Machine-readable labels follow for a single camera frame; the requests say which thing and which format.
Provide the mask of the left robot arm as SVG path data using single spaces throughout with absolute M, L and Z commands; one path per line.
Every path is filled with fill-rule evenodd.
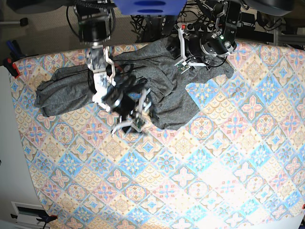
M 222 66 L 236 49 L 236 32 L 241 24 L 241 4 L 229 0 L 197 0 L 201 15 L 192 23 L 175 25 L 180 56 L 175 67 L 184 73 L 192 67 L 208 70 Z

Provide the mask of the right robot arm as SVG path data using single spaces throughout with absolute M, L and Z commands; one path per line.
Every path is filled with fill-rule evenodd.
M 115 4 L 109 0 L 74 0 L 72 6 L 79 26 L 76 35 L 91 46 L 86 63 L 93 79 L 93 102 L 119 115 L 112 134 L 118 130 L 141 133 L 147 123 L 142 113 L 152 105 L 148 98 L 151 90 L 144 87 L 147 79 L 137 80 L 130 73 L 117 76 L 110 48 L 102 44 L 115 29 Z

